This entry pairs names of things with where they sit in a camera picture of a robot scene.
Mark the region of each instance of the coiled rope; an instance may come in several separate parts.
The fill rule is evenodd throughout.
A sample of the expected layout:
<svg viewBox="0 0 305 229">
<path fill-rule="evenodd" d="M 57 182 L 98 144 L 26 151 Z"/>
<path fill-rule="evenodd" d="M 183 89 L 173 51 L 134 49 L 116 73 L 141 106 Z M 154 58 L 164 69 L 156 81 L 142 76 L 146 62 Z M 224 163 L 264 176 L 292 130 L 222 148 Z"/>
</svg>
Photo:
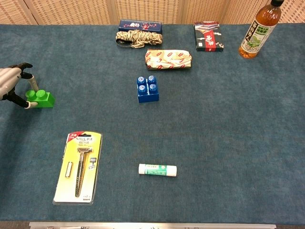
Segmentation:
<svg viewBox="0 0 305 229">
<path fill-rule="evenodd" d="M 119 31 L 116 33 L 116 40 L 132 42 L 132 48 L 143 48 L 145 44 L 162 44 L 162 35 L 155 32 L 141 30 Z"/>
</svg>

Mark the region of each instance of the yellow blister pack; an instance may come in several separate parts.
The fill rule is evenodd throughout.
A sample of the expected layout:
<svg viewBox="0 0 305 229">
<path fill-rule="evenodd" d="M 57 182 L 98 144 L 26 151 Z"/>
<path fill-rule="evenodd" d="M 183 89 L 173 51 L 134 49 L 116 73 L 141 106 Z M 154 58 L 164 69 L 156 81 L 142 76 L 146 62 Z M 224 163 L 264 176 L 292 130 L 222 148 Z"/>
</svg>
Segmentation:
<svg viewBox="0 0 305 229">
<path fill-rule="evenodd" d="M 68 134 L 53 204 L 92 204 L 102 134 L 78 131 Z"/>
</svg>

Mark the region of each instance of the white glue stick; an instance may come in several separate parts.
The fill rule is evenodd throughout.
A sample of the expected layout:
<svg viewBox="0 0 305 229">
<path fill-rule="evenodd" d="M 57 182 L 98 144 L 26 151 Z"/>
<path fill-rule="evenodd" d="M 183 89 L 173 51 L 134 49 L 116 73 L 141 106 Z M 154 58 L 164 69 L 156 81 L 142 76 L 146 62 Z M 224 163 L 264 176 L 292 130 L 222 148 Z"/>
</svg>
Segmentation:
<svg viewBox="0 0 305 229">
<path fill-rule="evenodd" d="M 139 164 L 139 174 L 177 176 L 177 166 Z"/>
</svg>

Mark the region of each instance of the orange liquid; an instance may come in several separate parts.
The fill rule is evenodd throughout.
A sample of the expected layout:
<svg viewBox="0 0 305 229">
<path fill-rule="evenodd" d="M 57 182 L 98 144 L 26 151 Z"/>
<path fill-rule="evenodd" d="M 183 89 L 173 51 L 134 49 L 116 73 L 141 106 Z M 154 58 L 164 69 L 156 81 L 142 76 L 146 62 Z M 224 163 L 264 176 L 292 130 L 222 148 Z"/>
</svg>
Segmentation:
<svg viewBox="0 0 305 229">
<path fill-rule="evenodd" d="M 281 18 L 281 8 L 273 5 L 267 5 L 262 7 L 257 13 L 255 19 L 258 23 L 264 26 L 274 26 L 278 23 Z M 239 54 L 247 59 L 252 59 L 257 56 L 257 53 L 249 53 L 242 49 L 241 46 L 238 48 Z"/>
</svg>

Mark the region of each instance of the green toy block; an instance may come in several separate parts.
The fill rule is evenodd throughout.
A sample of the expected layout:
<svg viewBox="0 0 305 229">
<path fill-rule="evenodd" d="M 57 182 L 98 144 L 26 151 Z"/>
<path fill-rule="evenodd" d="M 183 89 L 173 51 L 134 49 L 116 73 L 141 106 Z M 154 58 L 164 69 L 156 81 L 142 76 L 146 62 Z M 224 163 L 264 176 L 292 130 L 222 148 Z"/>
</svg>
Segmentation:
<svg viewBox="0 0 305 229">
<path fill-rule="evenodd" d="M 34 90 L 29 90 L 26 92 L 25 96 L 28 98 L 27 102 L 37 102 L 35 108 L 43 107 L 53 107 L 55 99 L 50 92 L 45 92 L 44 90 L 39 90 L 35 92 Z"/>
</svg>

